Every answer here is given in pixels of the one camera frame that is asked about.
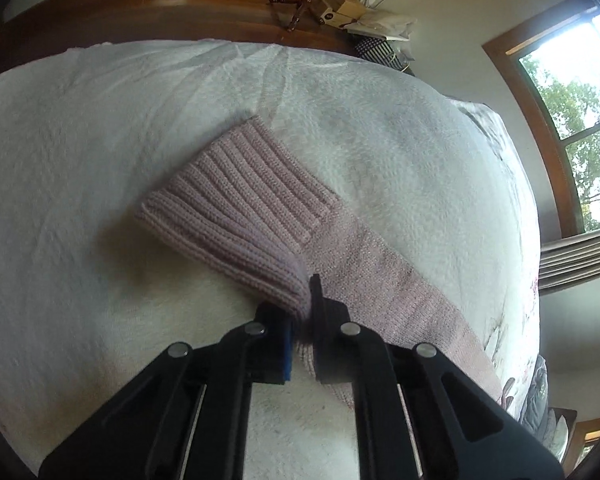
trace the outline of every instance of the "metal screw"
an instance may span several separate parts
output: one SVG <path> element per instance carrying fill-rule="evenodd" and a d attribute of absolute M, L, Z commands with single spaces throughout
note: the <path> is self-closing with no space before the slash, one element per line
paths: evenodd
<path fill-rule="evenodd" d="M 360 333 L 360 325 L 357 323 L 353 323 L 352 321 L 347 321 L 340 325 L 340 331 L 344 335 L 354 336 Z"/>
<path fill-rule="evenodd" d="M 436 350 L 436 347 L 429 343 L 420 343 L 416 347 L 416 352 L 418 353 L 419 356 L 426 357 L 426 358 L 435 357 L 436 354 L 438 353 L 438 351 Z"/>
<path fill-rule="evenodd" d="M 262 323 L 252 321 L 249 324 L 245 325 L 244 331 L 249 335 L 262 335 L 264 334 L 265 328 Z"/>
<path fill-rule="evenodd" d="M 189 353 L 189 345 L 186 343 L 174 343 L 167 349 L 169 357 L 177 359 L 178 357 L 184 357 Z"/>

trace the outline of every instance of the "green foliage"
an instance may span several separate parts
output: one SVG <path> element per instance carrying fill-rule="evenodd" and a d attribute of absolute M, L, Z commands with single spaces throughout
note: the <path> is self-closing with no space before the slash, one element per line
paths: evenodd
<path fill-rule="evenodd" d="M 585 118 L 600 122 L 599 88 L 578 79 L 563 84 L 544 70 L 533 54 L 520 62 L 538 88 L 561 139 L 584 130 Z M 580 197 L 585 230 L 600 229 L 600 131 L 568 144 L 566 152 Z M 598 219 L 593 218 L 592 210 Z"/>

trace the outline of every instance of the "pink fabric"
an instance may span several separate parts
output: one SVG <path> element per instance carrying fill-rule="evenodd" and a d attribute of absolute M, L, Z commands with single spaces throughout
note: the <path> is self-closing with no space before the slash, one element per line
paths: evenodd
<path fill-rule="evenodd" d="M 232 128 L 142 202 L 136 217 L 304 323 L 308 277 L 392 344 L 430 342 L 494 399 L 502 385 L 462 314 L 266 130 Z M 306 347 L 299 348 L 312 368 Z"/>

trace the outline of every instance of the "white blanket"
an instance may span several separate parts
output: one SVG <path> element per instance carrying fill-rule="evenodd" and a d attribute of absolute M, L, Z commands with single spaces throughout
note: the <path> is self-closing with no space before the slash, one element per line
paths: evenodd
<path fill-rule="evenodd" d="M 539 343 L 528 306 L 533 197 L 504 128 L 485 129 L 457 106 L 361 60 L 224 41 L 94 46 L 2 74 L 0 429 L 9 443 L 36 471 L 170 342 L 215 343 L 253 315 L 257 298 L 130 215 L 254 114 L 458 306 L 485 347 L 491 340 L 502 381 L 522 384 Z M 356 478 L 352 413 L 294 365 L 286 386 L 254 389 L 245 478 Z M 520 386 L 517 406 L 525 394 Z"/>

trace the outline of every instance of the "striped curtain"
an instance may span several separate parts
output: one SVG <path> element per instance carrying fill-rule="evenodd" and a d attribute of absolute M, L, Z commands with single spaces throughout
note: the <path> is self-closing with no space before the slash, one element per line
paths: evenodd
<path fill-rule="evenodd" d="M 600 229 L 542 246 L 538 289 L 555 292 L 600 276 Z"/>

